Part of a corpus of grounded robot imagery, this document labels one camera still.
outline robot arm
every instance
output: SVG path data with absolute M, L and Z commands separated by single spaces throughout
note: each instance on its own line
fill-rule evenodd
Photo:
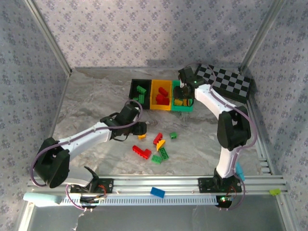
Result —
M 236 107 L 226 101 L 206 84 L 205 80 L 194 75 L 191 67 L 179 71 L 180 87 L 174 88 L 175 98 L 196 99 L 203 103 L 218 119 L 217 137 L 221 145 L 219 163 L 214 171 L 215 181 L 222 184 L 222 180 L 235 173 L 235 162 L 238 146 L 246 145 L 251 137 L 249 122 L 237 111 L 227 107 L 229 105 L 248 114 L 244 106 Z
M 139 110 L 126 104 L 120 113 L 104 117 L 94 126 L 74 136 L 56 141 L 47 138 L 34 161 L 34 170 L 50 188 L 62 183 L 76 184 L 91 192 L 96 188 L 97 175 L 88 167 L 72 167 L 69 163 L 88 148 L 116 137 L 143 135 L 146 123 L 136 122 Z

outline checkerboard pattern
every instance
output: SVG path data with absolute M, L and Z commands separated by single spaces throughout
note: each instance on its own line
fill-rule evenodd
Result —
M 218 67 L 211 65 L 210 67 L 217 77 L 213 89 L 224 97 L 246 103 L 249 97 L 252 79 Z M 199 65 L 196 75 L 205 79 L 209 84 L 212 84 L 215 79 L 212 71 L 206 65 Z

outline black bracket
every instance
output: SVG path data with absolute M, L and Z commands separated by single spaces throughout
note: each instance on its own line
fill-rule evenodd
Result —
M 112 178 L 99 178 L 97 179 L 97 185 L 102 185 L 106 189 L 106 194 L 112 193 L 114 187 L 114 179 Z M 91 191 L 80 185 L 73 184 L 71 188 L 71 193 L 93 193 L 93 194 L 104 194 L 104 189 L 101 187 L 92 188 Z
M 215 183 L 213 177 L 199 178 L 198 186 L 200 193 L 227 193 L 230 190 L 230 187 L 234 187 L 238 193 L 242 192 L 241 182 L 235 176 L 224 178 L 219 187 Z

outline wall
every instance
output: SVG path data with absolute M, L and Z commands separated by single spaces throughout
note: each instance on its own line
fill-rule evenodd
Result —
M 71 67 L 235 67 L 271 2 L 36 0 Z
M 272 161 L 308 230 L 308 3 L 288 1 L 249 66 Z
M 0 2 L 0 230 L 11 230 L 29 166 L 47 138 L 64 71 L 22 0 Z

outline gray marble floor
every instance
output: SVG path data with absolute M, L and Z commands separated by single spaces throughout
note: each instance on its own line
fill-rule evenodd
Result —
M 159 69 L 80 69 L 70 78 L 54 138 L 60 139 L 80 132 L 113 112 L 119 112 L 128 99 L 132 78 L 177 79 L 176 70 Z M 140 141 L 129 136 L 125 142 L 109 141 L 92 147 L 72 161 L 75 166 L 89 166 L 98 174 L 163 174 L 212 175 L 218 164 L 220 145 L 217 140 L 217 119 L 201 103 L 191 113 L 144 111 L 147 138 Z M 169 133 L 178 138 L 170 140 Z M 169 160 L 158 165 L 132 151 L 137 145 L 148 148 L 157 133 L 166 139 Z M 256 149 L 245 150 L 240 163 L 246 175 L 260 175 L 261 166 Z

